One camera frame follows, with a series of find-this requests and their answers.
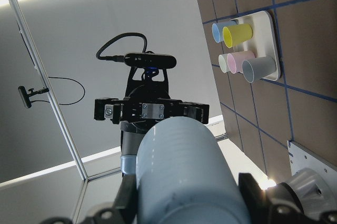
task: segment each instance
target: pink cup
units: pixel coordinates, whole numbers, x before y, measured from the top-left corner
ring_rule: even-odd
[[[246,52],[233,52],[227,54],[227,64],[231,73],[243,73],[242,63],[244,60],[255,58],[255,55],[250,50]]]

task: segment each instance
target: yellow cup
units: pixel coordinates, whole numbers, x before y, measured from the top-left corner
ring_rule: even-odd
[[[222,30],[223,40],[228,48],[232,48],[244,41],[252,38],[252,27],[247,24],[237,24],[233,26],[224,27]]]

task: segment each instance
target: tray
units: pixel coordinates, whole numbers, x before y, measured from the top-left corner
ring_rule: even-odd
[[[280,62],[277,53],[273,19],[267,11],[260,11],[232,19],[238,24],[248,23],[253,29],[253,37],[235,47],[235,52],[251,50],[255,57],[272,57],[276,62],[276,71],[264,77],[272,81],[280,78]]]

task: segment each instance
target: gray cup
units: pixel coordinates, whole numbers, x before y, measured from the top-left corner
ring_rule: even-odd
[[[244,78],[249,82],[264,78],[276,71],[276,63],[273,58],[257,57],[243,61],[242,70]]]

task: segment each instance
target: metal bracket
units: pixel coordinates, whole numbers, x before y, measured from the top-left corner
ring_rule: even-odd
[[[164,118],[163,104],[148,104],[142,103],[142,118],[144,119],[163,119]]]
[[[303,168],[310,168],[319,174],[337,199],[337,167],[304,146],[288,141],[291,174],[295,175]]]

